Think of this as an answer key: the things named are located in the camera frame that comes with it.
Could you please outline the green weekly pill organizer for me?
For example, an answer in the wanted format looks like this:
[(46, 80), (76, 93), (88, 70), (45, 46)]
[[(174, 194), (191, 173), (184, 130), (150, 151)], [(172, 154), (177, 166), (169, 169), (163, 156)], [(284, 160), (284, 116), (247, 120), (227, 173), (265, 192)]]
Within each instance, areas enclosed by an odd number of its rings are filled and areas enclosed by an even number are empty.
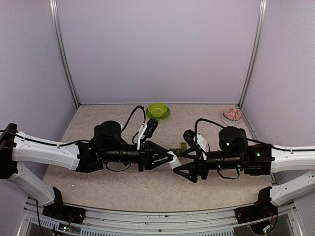
[(170, 148), (169, 151), (172, 151), (177, 157), (182, 157), (184, 151), (188, 149), (186, 142), (181, 142), (180, 146), (177, 148)]

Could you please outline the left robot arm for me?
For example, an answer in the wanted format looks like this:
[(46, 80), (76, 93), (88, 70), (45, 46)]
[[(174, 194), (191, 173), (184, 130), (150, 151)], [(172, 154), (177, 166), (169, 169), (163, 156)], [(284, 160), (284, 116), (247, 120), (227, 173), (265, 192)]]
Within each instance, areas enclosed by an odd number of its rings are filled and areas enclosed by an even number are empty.
[(102, 170), (110, 162), (137, 164), (140, 172), (152, 170), (174, 160), (174, 153), (146, 140), (128, 144), (121, 136), (122, 127), (108, 120), (94, 127), (91, 140), (71, 143), (33, 138), (10, 123), (0, 135), (0, 177), (35, 197), (59, 219), (69, 214), (61, 192), (43, 183), (23, 163), (35, 162), (63, 167), (79, 173)]

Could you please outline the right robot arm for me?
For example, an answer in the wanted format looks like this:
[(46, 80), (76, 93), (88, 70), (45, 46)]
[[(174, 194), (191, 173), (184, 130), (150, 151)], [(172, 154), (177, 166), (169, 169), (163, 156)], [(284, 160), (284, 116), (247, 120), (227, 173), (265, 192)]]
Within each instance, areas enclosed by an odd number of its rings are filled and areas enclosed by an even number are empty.
[(206, 140), (195, 130), (183, 135), (189, 149), (182, 156), (193, 162), (173, 168), (173, 172), (196, 183), (206, 179), (210, 170), (236, 170), (250, 176), (285, 171), (305, 170), (306, 173), (283, 184), (259, 191), (252, 214), (262, 218), (273, 206), (281, 206), (315, 188), (315, 148), (282, 147), (255, 141), (253, 146), (244, 129), (227, 126), (219, 132), (219, 151), (210, 151)]

